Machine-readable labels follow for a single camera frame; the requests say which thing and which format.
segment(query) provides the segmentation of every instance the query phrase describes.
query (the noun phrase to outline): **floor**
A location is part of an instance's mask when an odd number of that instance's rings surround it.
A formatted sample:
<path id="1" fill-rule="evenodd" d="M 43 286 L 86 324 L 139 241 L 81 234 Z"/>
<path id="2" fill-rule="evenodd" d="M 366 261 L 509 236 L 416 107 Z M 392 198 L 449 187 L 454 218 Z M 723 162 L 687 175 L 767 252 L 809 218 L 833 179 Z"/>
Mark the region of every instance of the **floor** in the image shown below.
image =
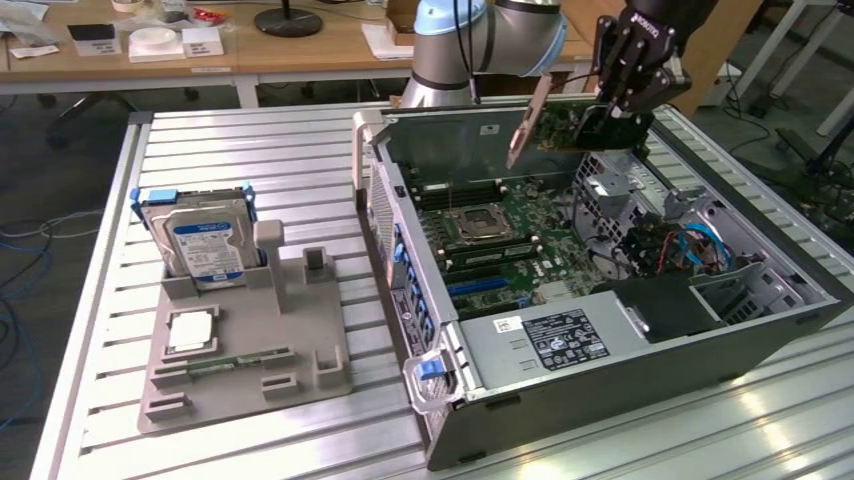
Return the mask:
<path id="1" fill-rule="evenodd" d="M 736 65 L 748 64 L 768 32 L 763 28 L 755 35 L 744 37 L 732 55 Z M 793 48 L 793 42 L 781 45 L 761 72 L 760 80 L 767 81 L 773 75 L 781 59 Z M 382 95 L 400 93 L 401 81 L 378 83 Z M 760 123 L 769 129 L 783 126 L 793 128 L 815 147 L 820 147 L 824 140 L 812 131 L 852 85 L 854 72 L 815 57 L 785 96 L 788 110 L 773 109 Z M 761 82 L 757 82 L 743 99 L 744 105 L 763 91 L 763 87 Z M 357 88 L 352 82 L 316 84 L 313 98 L 305 98 L 301 85 L 265 87 L 262 95 L 266 105 L 372 99 L 364 82 L 358 82 Z M 233 89 L 225 87 L 199 89 L 199 99 L 194 102 L 185 100 L 179 89 L 158 90 L 155 93 L 130 92 L 126 97 L 139 109 L 150 111 L 237 107 Z M 3 206 L 0 209 L 0 224 L 26 219 L 43 220 L 102 206 L 126 114 L 114 105 L 98 105 L 65 129 L 65 135 L 71 139 L 70 146 L 61 152 L 51 151 L 42 141 L 41 132 L 55 114 L 77 98 L 77 95 L 57 95 L 57 106 L 46 109 L 38 105 L 33 96 L 19 96 L 15 99 L 0 97 L 0 205 Z M 9 104 L 11 106 L 2 110 L 2 106 Z M 693 120 L 724 148 L 756 138 L 761 133 L 759 128 L 733 120 L 717 108 L 701 109 Z M 739 149 L 739 155 L 779 167 L 791 159 L 773 149 L 773 143 L 773 138 L 756 142 Z M 848 139 L 845 150 L 840 154 L 840 159 L 852 158 L 854 138 Z M 67 221 L 54 233 L 69 234 L 95 227 L 97 217 L 85 217 Z M 21 231 L 34 228 L 34 225 L 19 225 L 15 228 L 14 231 Z M 43 240 L 34 237 L 14 244 L 39 249 Z M 31 338 L 42 372 L 41 383 L 46 391 L 22 414 L 21 421 L 0 430 L 2 478 L 25 478 L 31 466 L 93 243 L 94 235 L 54 240 L 50 244 L 49 271 L 29 293 L 11 302 L 18 320 Z M 0 249 L 0 278 L 5 279 L 29 262 L 31 255 Z M 7 350 L 9 342 L 2 342 L 0 359 L 5 358 Z M 37 380 L 38 375 L 21 348 L 7 368 L 0 371 L 0 423 L 30 398 Z"/>

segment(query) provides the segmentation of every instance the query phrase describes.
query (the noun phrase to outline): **circuit board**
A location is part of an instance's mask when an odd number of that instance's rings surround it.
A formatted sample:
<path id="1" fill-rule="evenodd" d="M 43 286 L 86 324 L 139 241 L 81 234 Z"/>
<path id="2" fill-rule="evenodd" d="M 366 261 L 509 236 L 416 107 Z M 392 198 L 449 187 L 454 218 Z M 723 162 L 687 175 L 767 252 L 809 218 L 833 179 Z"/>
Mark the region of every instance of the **circuit board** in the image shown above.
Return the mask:
<path id="1" fill-rule="evenodd" d="M 621 150 L 643 145 L 655 117 L 612 118 L 606 106 L 589 102 L 548 102 L 532 142 L 544 151 Z"/>
<path id="2" fill-rule="evenodd" d="M 532 178 L 502 185 L 506 191 L 500 202 L 420 213 L 421 226 L 461 319 L 584 296 L 605 280 L 586 255 L 584 243 L 565 222 L 570 214 L 568 194 L 544 189 L 541 182 Z M 476 232 L 466 231 L 466 220 L 480 225 Z M 532 258 L 504 263 L 485 261 L 497 264 L 470 270 L 465 281 L 454 281 L 457 275 L 448 272 L 442 264 L 440 253 L 444 250 L 454 247 L 470 250 L 476 245 L 477 251 L 489 252 L 489 245 L 506 243 L 513 238 L 534 238 Z M 462 291 L 468 284 L 480 282 L 482 285 L 484 279 L 497 282 L 496 286 L 505 285 L 482 292 L 452 293 L 458 291 L 460 285 Z"/>

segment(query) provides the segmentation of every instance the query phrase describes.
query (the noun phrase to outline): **sticker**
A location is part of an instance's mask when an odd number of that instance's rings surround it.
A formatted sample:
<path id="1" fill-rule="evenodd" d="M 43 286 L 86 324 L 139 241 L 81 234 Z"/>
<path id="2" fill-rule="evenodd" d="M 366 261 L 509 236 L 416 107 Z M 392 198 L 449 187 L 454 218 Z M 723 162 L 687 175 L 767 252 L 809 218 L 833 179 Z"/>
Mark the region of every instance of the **sticker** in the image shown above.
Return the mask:
<path id="1" fill-rule="evenodd" d="M 34 47 L 34 48 L 10 48 L 9 52 L 14 55 L 14 58 L 29 58 L 29 57 L 39 57 L 41 55 L 46 55 L 49 53 L 58 52 L 58 48 L 53 45 L 47 45 L 46 47 Z"/>
<path id="2" fill-rule="evenodd" d="M 465 260 L 465 265 L 470 265 L 472 263 L 488 262 L 490 260 L 500 260 L 504 256 L 500 253 L 493 253 L 492 255 L 484 255 L 481 257 L 473 257 Z"/>
<path id="3" fill-rule="evenodd" d="M 193 67 L 189 69 L 191 73 L 228 73 L 230 67 Z"/>
<path id="4" fill-rule="evenodd" d="M 520 247 L 509 247 L 508 249 L 504 250 L 504 255 L 512 256 L 512 255 L 520 255 L 522 253 L 530 253 L 532 248 L 533 248 L 533 245 L 521 245 Z"/>
<path id="5" fill-rule="evenodd" d="M 190 55 L 203 55 L 210 53 L 206 44 L 203 43 L 187 43 L 186 47 L 189 48 Z"/>
<path id="6" fill-rule="evenodd" d="M 497 333 L 506 333 L 521 329 L 521 317 L 518 316 L 498 318 L 497 320 L 492 320 L 492 323 L 494 324 Z"/>
<path id="7" fill-rule="evenodd" d="M 480 125 L 480 135 L 497 135 L 498 130 L 497 125 Z"/>
<path id="8" fill-rule="evenodd" d="M 550 371 L 609 355 L 580 309 L 528 320 L 521 325 L 542 366 Z"/>
<path id="9" fill-rule="evenodd" d="M 237 247 L 228 244 L 230 223 L 201 223 L 174 227 L 177 248 L 193 278 L 202 282 L 232 280 L 242 274 Z"/>

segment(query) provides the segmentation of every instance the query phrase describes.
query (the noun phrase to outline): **paper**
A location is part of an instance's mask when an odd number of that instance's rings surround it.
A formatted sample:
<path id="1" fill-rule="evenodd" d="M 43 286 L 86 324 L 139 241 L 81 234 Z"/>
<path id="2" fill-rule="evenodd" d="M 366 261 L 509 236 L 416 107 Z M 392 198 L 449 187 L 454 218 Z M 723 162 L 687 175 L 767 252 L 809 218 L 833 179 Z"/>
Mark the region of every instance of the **paper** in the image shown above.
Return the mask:
<path id="1" fill-rule="evenodd" d="M 46 55 L 47 53 L 58 52 L 58 48 L 53 45 L 47 45 L 46 47 L 35 47 L 35 48 L 10 48 L 9 52 L 14 55 L 14 58 L 29 58 L 29 57 L 39 57 L 41 55 Z"/>
<path id="2" fill-rule="evenodd" d="M 378 60 L 412 58 L 414 47 L 394 45 L 385 25 L 361 24 L 361 33 L 370 47 L 370 53 Z"/>
<path id="3" fill-rule="evenodd" d="M 203 347 L 210 341 L 212 322 L 207 312 L 181 313 L 171 318 L 167 343 L 171 350 L 185 352 Z"/>
<path id="4" fill-rule="evenodd" d="M 19 5 L 26 10 L 29 10 L 38 20 L 43 20 L 43 15 L 47 13 L 46 5 L 41 5 L 38 3 L 30 3 L 30 2 L 13 2 L 13 3 L 14 5 Z M 11 29 L 9 28 L 9 26 L 5 24 L 2 20 L 0 20 L 0 32 L 10 32 L 10 31 Z"/>

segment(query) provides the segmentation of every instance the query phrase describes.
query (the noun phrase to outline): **aluminum table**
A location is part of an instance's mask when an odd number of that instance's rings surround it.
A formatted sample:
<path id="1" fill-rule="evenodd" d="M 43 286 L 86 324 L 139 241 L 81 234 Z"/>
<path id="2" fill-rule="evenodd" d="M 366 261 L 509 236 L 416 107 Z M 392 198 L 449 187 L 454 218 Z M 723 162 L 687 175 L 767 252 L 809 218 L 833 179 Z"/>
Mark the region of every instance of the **aluminum table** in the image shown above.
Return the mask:
<path id="1" fill-rule="evenodd" d="M 129 125 L 31 478 L 780 478 L 854 472 L 848 311 L 743 377 L 442 472 L 428 472 L 350 200 L 350 117 L 384 104 L 162 113 Z M 672 109 L 659 120 L 854 289 L 854 260 Z M 676 186 L 696 182 L 651 138 Z M 135 430 L 161 261 L 131 186 L 249 180 L 282 258 L 336 260 L 354 391 L 177 433 Z"/>

